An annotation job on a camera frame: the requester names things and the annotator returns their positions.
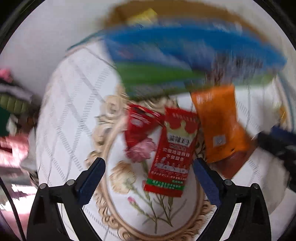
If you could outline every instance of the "orange snack bag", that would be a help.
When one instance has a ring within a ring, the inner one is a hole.
[[[249,150],[248,136],[237,122],[233,85],[194,92],[191,99],[204,132],[208,163]]]

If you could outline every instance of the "barcode label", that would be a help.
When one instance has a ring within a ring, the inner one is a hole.
[[[214,136],[213,137],[213,147],[215,146],[222,146],[226,143],[225,135]]]

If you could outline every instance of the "plastic wrapper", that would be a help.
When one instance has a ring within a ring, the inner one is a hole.
[[[197,114],[166,107],[165,122],[144,190],[171,197],[183,193],[197,140]]]
[[[233,85],[195,92],[191,98],[203,129],[208,163],[250,149],[249,137],[237,122]]]
[[[131,104],[128,111],[126,139],[126,156],[133,162],[142,162],[151,158],[156,151],[156,144],[148,134],[163,123],[163,115],[140,105]]]
[[[215,162],[215,167],[218,172],[222,174],[225,178],[232,179],[234,175],[242,168],[245,162],[249,159],[255,149],[255,145],[251,144],[251,148],[248,151],[235,152],[231,156]]]
[[[221,84],[266,84],[286,63],[249,31],[218,20],[162,19],[106,31],[104,40],[134,100]]]

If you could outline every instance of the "white wall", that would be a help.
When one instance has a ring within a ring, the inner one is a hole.
[[[108,7],[120,0],[45,0],[19,26],[0,55],[0,68],[41,100],[65,50],[102,27]]]

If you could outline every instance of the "yellow package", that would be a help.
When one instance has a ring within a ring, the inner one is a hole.
[[[204,132],[208,163],[249,150],[250,140],[237,122],[233,85],[194,92],[191,99]]]
[[[157,20],[157,13],[152,8],[150,8],[139,15],[130,17],[127,20],[127,24],[133,25],[133,24],[139,23],[139,24],[148,25],[148,24],[152,24],[156,20]]]

